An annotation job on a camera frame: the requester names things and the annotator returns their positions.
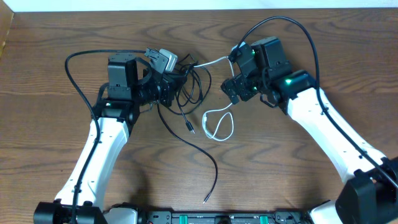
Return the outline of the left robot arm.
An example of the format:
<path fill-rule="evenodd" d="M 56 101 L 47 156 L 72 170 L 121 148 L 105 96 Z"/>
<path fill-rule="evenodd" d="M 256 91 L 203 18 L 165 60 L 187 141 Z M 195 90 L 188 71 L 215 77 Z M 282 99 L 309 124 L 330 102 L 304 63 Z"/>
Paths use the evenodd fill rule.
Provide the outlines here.
<path fill-rule="evenodd" d="M 140 107 L 170 106 L 186 77 L 173 72 L 178 57 L 165 49 L 110 50 L 108 82 L 90 106 L 90 132 L 78 162 L 53 202 L 40 202 L 34 223 L 140 223 L 137 209 L 117 205 L 103 210 L 105 191 L 116 159 L 127 143 Z"/>

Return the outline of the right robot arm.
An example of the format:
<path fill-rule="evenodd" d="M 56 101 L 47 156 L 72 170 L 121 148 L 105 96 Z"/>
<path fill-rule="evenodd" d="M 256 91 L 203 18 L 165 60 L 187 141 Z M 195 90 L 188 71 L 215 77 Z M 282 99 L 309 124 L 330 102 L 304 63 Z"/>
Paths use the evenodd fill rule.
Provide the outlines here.
<path fill-rule="evenodd" d="M 294 72 L 280 40 L 268 37 L 231 49 L 239 75 L 221 89 L 232 104 L 255 95 L 280 108 L 316 141 L 337 170 L 343 190 L 308 212 L 312 223 L 388 223 L 397 219 L 397 159 L 366 142 L 334 109 L 315 79 L 305 70 Z"/>

